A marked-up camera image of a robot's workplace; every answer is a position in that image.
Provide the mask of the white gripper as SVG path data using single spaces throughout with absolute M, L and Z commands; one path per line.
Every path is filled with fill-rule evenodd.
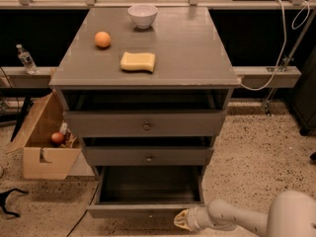
M 194 232 L 201 231 L 208 226 L 209 215 L 205 206 L 185 209 L 174 218 L 174 225 Z

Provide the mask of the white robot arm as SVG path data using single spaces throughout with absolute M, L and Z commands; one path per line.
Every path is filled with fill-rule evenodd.
M 189 231 L 234 230 L 258 237 L 316 237 L 316 199 L 297 191 L 280 193 L 267 214 L 236 207 L 223 199 L 181 211 L 174 224 Z

